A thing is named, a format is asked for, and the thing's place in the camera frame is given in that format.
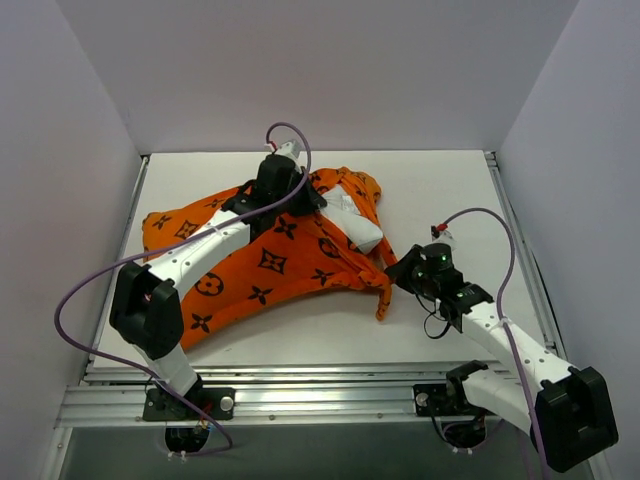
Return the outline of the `white pillow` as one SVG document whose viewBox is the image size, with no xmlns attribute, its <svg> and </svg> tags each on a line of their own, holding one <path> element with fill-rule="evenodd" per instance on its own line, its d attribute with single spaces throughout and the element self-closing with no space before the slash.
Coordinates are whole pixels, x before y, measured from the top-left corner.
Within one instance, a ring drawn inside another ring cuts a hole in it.
<svg viewBox="0 0 640 480">
<path fill-rule="evenodd" d="M 357 207 L 341 185 L 322 195 L 326 206 L 320 213 L 334 224 L 364 254 L 370 254 L 383 239 L 382 230 Z"/>
</svg>

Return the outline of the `orange patterned pillowcase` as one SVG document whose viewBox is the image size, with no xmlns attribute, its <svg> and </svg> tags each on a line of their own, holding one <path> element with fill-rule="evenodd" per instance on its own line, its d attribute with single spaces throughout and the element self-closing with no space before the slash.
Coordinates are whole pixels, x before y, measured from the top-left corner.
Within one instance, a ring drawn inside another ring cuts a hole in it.
<svg viewBox="0 0 640 480">
<path fill-rule="evenodd" d="M 374 177 L 347 167 L 323 168 L 311 174 L 311 181 L 320 194 L 342 188 L 361 216 L 381 227 L 376 203 L 382 189 Z M 144 251 L 174 245 L 194 234 L 240 188 L 180 209 L 150 212 L 141 227 Z M 343 233 L 336 221 L 320 213 L 298 218 L 279 215 L 270 230 L 192 285 L 181 301 L 181 346 L 188 350 L 268 307 L 322 291 L 375 291 L 379 296 L 375 316 L 382 321 L 392 298 L 392 282 L 382 265 L 391 266 L 397 258 L 384 233 L 370 253 L 365 253 L 368 247 L 356 246 L 354 235 Z"/>
</svg>

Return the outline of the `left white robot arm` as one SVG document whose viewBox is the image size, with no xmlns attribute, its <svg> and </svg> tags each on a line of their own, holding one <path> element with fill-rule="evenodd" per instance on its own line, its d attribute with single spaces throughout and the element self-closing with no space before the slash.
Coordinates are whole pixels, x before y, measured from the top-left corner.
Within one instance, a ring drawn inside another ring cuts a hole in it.
<svg viewBox="0 0 640 480">
<path fill-rule="evenodd" d="M 267 155 L 257 177 L 180 245 L 143 265 L 130 261 L 120 269 L 109 323 L 169 386 L 165 405 L 177 418 L 194 417 L 202 405 L 202 395 L 194 388 L 199 376 L 180 345 L 181 301 L 216 265 L 269 230 L 280 213 L 292 209 L 307 215 L 325 205 L 297 155 L 281 148 Z"/>
</svg>

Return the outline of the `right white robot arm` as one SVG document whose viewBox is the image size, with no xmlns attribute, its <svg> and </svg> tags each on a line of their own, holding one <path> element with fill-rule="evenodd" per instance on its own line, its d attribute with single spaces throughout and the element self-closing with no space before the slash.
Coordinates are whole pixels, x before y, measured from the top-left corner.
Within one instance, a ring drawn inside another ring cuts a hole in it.
<svg viewBox="0 0 640 480">
<path fill-rule="evenodd" d="M 559 473 L 618 442 L 604 377 L 558 357 L 502 316 L 497 300 L 454 267 L 450 246 L 415 245 L 385 273 L 401 289 L 433 302 L 451 328 L 514 376 L 508 380 L 477 360 L 449 371 L 443 391 L 450 409 L 464 413 L 473 407 L 499 416 L 526 434 Z"/>
</svg>

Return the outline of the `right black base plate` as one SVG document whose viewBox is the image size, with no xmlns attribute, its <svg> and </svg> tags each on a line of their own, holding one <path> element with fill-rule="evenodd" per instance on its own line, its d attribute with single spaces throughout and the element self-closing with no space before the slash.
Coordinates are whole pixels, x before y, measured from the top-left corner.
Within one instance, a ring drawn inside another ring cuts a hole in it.
<svg viewBox="0 0 640 480">
<path fill-rule="evenodd" d="M 418 383 L 412 386 L 414 411 L 417 417 L 476 417 L 482 414 L 494 416 L 486 410 L 470 404 L 459 404 L 449 393 L 446 384 Z"/>
</svg>

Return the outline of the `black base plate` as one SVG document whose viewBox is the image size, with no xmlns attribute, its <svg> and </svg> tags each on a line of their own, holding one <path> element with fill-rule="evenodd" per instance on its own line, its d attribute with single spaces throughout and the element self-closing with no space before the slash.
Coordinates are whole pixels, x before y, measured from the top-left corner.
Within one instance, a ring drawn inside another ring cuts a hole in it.
<svg viewBox="0 0 640 480">
<path fill-rule="evenodd" d="M 203 387 L 186 399 L 214 420 L 231 420 L 234 416 L 236 390 L 229 387 Z M 142 419 L 146 422 L 196 420 L 202 415 L 161 388 L 146 393 Z"/>
<path fill-rule="evenodd" d="M 482 414 L 494 416 L 486 410 L 470 404 L 459 404 L 449 393 L 446 384 L 418 383 L 412 386 L 414 411 L 417 417 L 476 417 Z"/>
</svg>

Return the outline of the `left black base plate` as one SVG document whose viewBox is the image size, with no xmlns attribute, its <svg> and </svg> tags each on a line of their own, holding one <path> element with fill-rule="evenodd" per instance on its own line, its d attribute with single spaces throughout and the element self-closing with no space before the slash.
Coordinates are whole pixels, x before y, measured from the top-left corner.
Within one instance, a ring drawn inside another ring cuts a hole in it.
<svg viewBox="0 0 640 480">
<path fill-rule="evenodd" d="M 203 387 L 186 399 L 214 420 L 231 420 L 234 416 L 236 390 L 229 387 Z M 142 419 L 146 422 L 196 420 L 202 415 L 161 388 L 146 393 Z"/>
</svg>

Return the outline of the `aluminium frame rail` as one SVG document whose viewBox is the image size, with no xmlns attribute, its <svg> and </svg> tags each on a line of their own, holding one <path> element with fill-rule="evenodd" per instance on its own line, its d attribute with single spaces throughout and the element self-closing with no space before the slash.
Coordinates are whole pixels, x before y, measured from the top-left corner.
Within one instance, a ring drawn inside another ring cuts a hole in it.
<svg viewBox="0 0 640 480">
<path fill-rule="evenodd" d="M 447 363 L 201 368 L 207 387 L 235 391 L 228 426 L 417 421 L 416 385 L 445 382 Z M 143 427 L 147 375 L 94 369 L 67 388 L 58 428 Z"/>
</svg>

